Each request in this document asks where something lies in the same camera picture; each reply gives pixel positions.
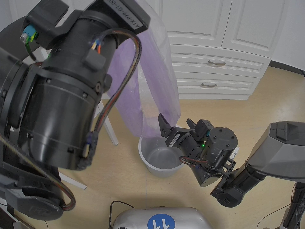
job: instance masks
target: trash bag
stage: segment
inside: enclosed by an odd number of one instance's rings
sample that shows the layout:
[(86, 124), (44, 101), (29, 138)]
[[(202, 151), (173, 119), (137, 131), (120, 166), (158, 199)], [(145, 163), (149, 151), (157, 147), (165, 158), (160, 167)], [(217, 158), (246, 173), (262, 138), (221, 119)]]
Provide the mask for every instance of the trash bag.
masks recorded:
[[(173, 71), (166, 28), (145, 0), (135, 0), (151, 17), (149, 29), (138, 34), (142, 55), (137, 70), (116, 102), (124, 123), (134, 136), (161, 136), (158, 115), (162, 113), (171, 126), (180, 118), (177, 80)], [(135, 55), (131, 39), (115, 51), (108, 74), (111, 97), (123, 81)]]

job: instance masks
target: drawer handle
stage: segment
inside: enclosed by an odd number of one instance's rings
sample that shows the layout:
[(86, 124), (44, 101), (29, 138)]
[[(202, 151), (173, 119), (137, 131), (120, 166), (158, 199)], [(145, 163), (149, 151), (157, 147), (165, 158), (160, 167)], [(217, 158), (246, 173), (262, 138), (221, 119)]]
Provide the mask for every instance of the drawer handle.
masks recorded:
[(215, 84), (215, 85), (206, 85), (206, 84), (204, 84), (204, 83), (201, 83), (201, 86), (207, 86), (207, 87), (216, 87), (216, 86), (217, 86), (217, 84)]
[(209, 64), (214, 64), (214, 65), (218, 65), (218, 66), (224, 66), (226, 64), (226, 62), (223, 63), (214, 63), (211, 60), (208, 61)]

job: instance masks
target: wooden floor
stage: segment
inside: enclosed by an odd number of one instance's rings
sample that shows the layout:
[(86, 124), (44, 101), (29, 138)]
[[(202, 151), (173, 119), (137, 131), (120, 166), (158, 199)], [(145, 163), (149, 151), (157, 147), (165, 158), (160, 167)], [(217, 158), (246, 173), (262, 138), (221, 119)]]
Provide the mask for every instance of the wooden floor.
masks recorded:
[[(282, 120), (305, 122), (304, 92), (305, 78), (302, 75), (269, 67), (247, 101), (181, 100), (178, 125), (187, 127), (187, 118), (195, 122), (202, 118), (210, 120), (214, 126), (234, 130), (240, 146), (236, 157), (236, 167), (239, 167), (269, 123)], [(138, 154), (139, 138), (131, 135), (116, 109), (109, 118), (119, 139), (118, 146), (111, 143), (103, 129), (91, 167), (82, 172), (61, 170), (88, 188), (82, 190), (69, 185), (77, 200), (76, 208), (64, 212), (59, 220), (48, 222), (49, 229), (107, 229), (109, 206), (113, 200), (130, 203), (136, 208), (194, 207), (215, 229), (255, 229), (265, 215), (290, 203), (293, 182), (276, 178), (266, 177), (235, 208), (218, 204), (210, 195), (216, 183), (201, 188), (188, 166), (170, 178), (157, 178), (142, 163)], [(113, 218), (127, 208), (115, 205)], [(259, 228), (278, 227), (283, 214), (284, 209), (268, 216)], [(46, 228), (45, 222), (23, 218), (37, 229)]]

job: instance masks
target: drawer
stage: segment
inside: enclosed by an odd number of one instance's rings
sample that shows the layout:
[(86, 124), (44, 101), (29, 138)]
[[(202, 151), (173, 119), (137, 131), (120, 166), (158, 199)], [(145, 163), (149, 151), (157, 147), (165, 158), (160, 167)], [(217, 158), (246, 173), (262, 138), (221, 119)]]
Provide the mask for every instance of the drawer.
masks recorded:
[(262, 78), (271, 61), (267, 57), (230, 49), (191, 45), (171, 45), (170, 47), (175, 72)]
[(180, 94), (251, 95), (260, 81), (259, 78), (238, 75), (192, 72), (175, 72), (175, 74)]

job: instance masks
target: wall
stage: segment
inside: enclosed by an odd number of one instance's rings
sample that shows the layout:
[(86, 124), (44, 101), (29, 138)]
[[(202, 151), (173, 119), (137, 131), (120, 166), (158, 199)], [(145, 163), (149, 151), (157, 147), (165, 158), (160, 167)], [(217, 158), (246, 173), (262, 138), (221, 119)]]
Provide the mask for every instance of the wall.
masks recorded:
[(9, 0), (0, 0), (0, 31), (12, 22)]
[(305, 0), (290, 0), (273, 61), (305, 70)]

